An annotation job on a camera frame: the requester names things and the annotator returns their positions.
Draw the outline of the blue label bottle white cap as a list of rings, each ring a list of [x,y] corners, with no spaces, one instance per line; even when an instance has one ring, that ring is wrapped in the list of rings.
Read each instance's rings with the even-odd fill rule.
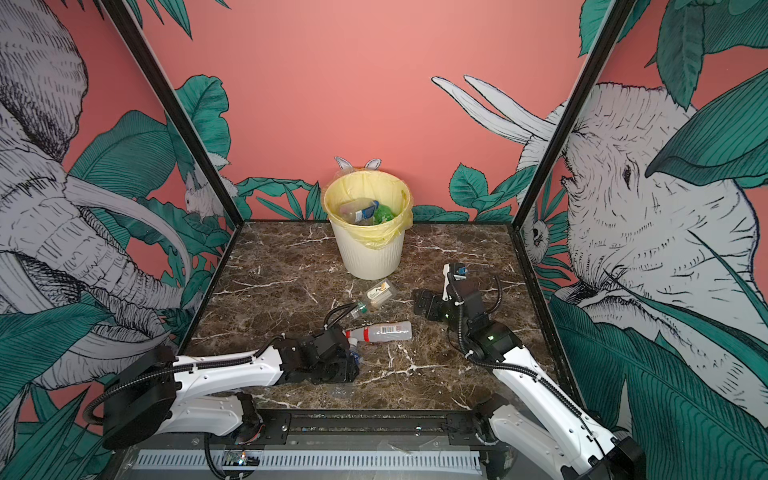
[[[357,367],[360,367],[362,363],[362,356],[359,352],[358,340],[355,338],[348,338],[349,351],[351,357],[354,359]]]

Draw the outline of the clear bottle red label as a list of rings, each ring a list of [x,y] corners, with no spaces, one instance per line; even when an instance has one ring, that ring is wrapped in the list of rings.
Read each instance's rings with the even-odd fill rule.
[[[408,341],[413,337],[410,321],[397,323],[377,323],[346,331],[348,339],[364,343],[386,343]]]

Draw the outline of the small clear bottle cream label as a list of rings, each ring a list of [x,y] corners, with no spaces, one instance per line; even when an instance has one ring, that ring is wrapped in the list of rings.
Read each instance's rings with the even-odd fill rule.
[[[396,298],[398,293],[398,289],[390,280],[383,279],[364,293],[362,299],[357,301],[355,309],[351,311],[350,315],[355,319],[367,315]]]

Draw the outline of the green bottle green label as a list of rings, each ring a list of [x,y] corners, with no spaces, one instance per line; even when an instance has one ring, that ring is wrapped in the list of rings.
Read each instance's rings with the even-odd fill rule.
[[[374,224],[380,225],[392,221],[396,214],[386,205],[380,204],[374,212]]]

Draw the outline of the crushed clear bottle blue cap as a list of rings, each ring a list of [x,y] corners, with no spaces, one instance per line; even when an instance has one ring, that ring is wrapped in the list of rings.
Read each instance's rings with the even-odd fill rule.
[[[368,226],[375,222],[375,213],[379,202],[370,198],[360,198],[345,202],[339,206],[339,217],[352,225]]]

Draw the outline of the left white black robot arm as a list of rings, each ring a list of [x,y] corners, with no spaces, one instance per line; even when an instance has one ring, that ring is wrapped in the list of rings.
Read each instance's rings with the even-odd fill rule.
[[[158,434],[199,433],[250,444],[265,430],[252,387],[309,382],[345,384],[359,374],[346,334],[323,330],[276,336],[257,350],[210,357],[174,356],[158,347],[105,387],[83,411],[103,428],[103,445],[124,449]]]

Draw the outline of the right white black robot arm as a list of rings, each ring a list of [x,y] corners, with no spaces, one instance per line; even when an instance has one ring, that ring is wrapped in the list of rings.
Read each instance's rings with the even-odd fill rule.
[[[496,321],[477,292],[412,292],[416,315],[446,324],[462,355],[492,373],[532,413],[496,397],[478,411],[478,439],[519,451],[551,479],[644,479],[647,459],[629,436],[620,438],[554,383],[522,340]]]

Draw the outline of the white ribbed plastic bin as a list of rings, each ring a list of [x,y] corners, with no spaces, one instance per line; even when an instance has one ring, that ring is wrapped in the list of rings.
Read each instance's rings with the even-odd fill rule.
[[[331,223],[347,271],[362,280],[380,280],[399,266],[405,234],[401,233],[381,249],[372,249],[355,240],[346,228]]]

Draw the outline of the yellow plastic bin liner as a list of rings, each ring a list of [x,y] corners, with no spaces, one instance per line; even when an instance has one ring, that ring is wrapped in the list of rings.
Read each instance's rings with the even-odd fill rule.
[[[354,225],[340,216],[342,204],[371,199],[388,207],[394,219],[378,225]],[[338,172],[322,192],[322,207],[329,220],[370,249],[382,249],[413,225],[413,198],[399,178],[378,170],[351,169]]]

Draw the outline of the white perforated vent strip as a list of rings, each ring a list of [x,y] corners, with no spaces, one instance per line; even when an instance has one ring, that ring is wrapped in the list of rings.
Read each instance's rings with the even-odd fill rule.
[[[214,452],[212,459],[226,471],[336,471],[413,470],[480,474],[479,454],[474,451],[330,451],[247,450]],[[139,452],[135,470],[205,470],[201,450],[147,449]]]

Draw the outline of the black front rail frame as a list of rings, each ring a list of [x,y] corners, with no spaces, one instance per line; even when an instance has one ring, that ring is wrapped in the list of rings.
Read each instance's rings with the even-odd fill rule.
[[[285,445],[298,436],[445,437],[452,446],[503,450],[506,444],[482,439],[479,415],[470,410],[308,410],[261,409],[265,427],[255,441]]]

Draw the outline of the right black corner post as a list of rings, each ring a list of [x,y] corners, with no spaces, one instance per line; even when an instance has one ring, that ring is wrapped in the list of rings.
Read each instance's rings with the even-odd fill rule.
[[[565,142],[568,140],[575,122],[589,98],[591,89],[599,79],[634,5],[635,1],[630,0],[611,2],[584,68],[565,105],[561,119],[556,125],[553,137],[548,141],[543,158],[535,171],[528,191],[512,222],[512,229],[514,231],[522,229],[523,222],[533,207],[536,195],[542,189],[547,175],[560,157]]]

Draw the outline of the black corner post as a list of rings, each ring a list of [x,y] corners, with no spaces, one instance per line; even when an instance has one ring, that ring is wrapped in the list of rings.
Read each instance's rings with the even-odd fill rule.
[[[512,222],[512,229],[514,231],[522,229],[523,222],[533,207],[536,195],[542,189],[547,175],[560,157],[565,142],[568,140],[575,122],[589,98],[591,89],[599,79],[634,5],[635,1],[630,0],[611,2],[584,68],[565,105],[561,119],[556,125],[553,137],[548,141],[543,158],[535,171],[528,191]]]
[[[167,75],[146,42],[126,3],[124,1],[106,0],[101,1],[101,4],[142,70],[155,95],[160,100],[165,112],[169,115],[171,123],[181,136],[182,143],[189,149],[225,212],[233,221],[235,229],[240,228],[244,224],[243,217],[240,215],[231,195],[227,192],[218,171],[210,160],[204,143],[194,128],[189,115],[181,105],[176,91],[171,87]]]

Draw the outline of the left black corner post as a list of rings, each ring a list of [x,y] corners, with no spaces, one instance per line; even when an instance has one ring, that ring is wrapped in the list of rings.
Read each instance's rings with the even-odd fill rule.
[[[142,70],[155,95],[160,100],[165,112],[169,115],[171,123],[181,136],[182,143],[189,149],[225,212],[233,221],[235,229],[240,228],[244,224],[243,217],[240,215],[231,195],[227,192],[218,171],[210,160],[204,143],[194,128],[189,115],[181,105],[176,91],[171,87],[167,75],[146,42],[126,3],[124,1],[106,0],[101,1],[101,4]]]

